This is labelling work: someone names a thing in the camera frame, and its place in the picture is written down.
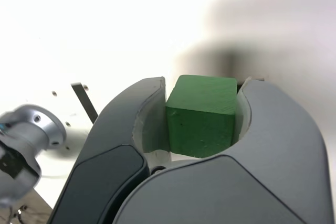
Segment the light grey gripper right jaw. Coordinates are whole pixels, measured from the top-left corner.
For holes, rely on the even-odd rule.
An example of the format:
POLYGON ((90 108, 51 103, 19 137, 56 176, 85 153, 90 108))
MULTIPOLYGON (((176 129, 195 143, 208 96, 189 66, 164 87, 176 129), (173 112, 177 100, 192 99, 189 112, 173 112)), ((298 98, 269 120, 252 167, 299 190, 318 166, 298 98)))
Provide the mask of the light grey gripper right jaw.
POLYGON ((275 85, 238 93, 241 136, 217 155, 152 175, 115 223, 328 223, 329 167, 319 128, 275 85))

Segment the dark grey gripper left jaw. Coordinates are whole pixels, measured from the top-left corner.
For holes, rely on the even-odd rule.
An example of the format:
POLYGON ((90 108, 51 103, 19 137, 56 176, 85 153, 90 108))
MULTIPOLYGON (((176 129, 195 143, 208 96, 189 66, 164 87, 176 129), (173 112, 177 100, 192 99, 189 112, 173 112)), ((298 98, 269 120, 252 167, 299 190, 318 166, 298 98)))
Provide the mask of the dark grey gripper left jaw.
POLYGON ((165 79, 147 78, 97 117, 49 223, 112 223, 127 196, 170 162, 165 79))

